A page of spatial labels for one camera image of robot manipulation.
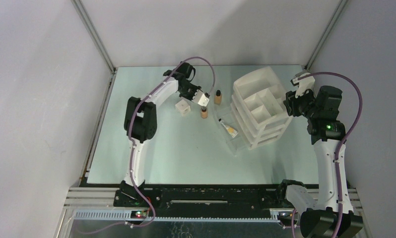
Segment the white cosmetic box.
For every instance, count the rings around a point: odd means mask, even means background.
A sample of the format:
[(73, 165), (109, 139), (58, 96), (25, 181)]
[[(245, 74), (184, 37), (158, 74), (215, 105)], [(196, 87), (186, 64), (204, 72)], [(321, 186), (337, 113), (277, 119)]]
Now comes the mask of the white cosmetic box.
[(184, 99), (181, 99), (178, 103), (176, 103), (175, 108), (183, 117), (191, 111), (191, 106)]

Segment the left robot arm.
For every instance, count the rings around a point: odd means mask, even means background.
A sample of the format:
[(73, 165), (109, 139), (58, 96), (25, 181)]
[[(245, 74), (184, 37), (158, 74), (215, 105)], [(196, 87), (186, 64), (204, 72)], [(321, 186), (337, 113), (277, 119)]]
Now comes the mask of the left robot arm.
[(187, 62), (182, 62), (176, 69), (163, 73), (163, 81), (144, 98), (130, 97), (124, 120), (124, 129), (132, 143), (127, 175), (123, 179), (128, 186), (125, 200), (131, 206), (144, 202), (144, 192), (138, 189), (144, 179), (144, 160), (147, 141), (157, 132), (157, 109), (173, 94), (201, 106), (208, 104), (208, 98), (200, 86), (193, 85), (196, 69)]

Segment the clear acrylic drawer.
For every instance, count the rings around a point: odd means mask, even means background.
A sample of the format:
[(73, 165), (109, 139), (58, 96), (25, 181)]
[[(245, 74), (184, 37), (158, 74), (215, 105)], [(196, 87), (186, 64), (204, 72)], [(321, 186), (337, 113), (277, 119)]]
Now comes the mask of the clear acrylic drawer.
[(242, 156), (248, 151), (244, 133), (235, 119), (230, 106), (214, 105), (214, 119), (230, 153)]

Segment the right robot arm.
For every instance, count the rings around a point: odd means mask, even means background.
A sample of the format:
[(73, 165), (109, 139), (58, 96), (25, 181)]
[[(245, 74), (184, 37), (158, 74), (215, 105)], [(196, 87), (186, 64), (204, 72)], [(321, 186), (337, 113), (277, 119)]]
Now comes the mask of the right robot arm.
[(300, 231), (305, 238), (353, 238), (363, 228), (350, 202), (344, 172), (345, 126), (337, 120), (342, 91), (322, 86), (318, 94), (311, 89), (299, 94), (289, 91), (284, 105), (290, 116), (303, 116), (316, 154), (319, 177), (318, 198), (304, 185), (292, 183), (276, 194), (282, 207), (293, 205), (300, 215)]

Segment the white tube black cap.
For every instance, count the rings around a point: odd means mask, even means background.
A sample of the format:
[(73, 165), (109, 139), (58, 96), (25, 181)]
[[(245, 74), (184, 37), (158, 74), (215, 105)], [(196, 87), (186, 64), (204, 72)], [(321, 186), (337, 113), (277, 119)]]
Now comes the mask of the white tube black cap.
[(222, 125), (222, 127), (226, 130), (226, 132), (232, 137), (235, 138), (238, 135), (238, 131), (231, 127), (230, 125), (226, 124), (224, 120), (218, 119), (219, 123)]

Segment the white plastic drawer organizer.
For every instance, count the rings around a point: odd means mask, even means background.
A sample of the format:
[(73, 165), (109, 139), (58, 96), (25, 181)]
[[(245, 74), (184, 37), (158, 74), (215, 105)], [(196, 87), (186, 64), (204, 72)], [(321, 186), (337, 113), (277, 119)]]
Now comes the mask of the white plastic drawer organizer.
[(279, 140), (292, 121), (283, 104), (286, 91), (268, 66), (233, 83), (231, 109), (248, 149)]

